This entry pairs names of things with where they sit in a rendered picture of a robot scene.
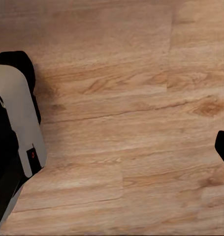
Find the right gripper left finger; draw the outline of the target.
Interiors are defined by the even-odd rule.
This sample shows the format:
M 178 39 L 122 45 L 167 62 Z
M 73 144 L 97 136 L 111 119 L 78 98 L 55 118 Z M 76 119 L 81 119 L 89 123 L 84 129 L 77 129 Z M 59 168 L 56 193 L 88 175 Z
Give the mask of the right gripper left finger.
M 18 149 L 18 140 L 14 131 L 0 134 L 0 178 Z

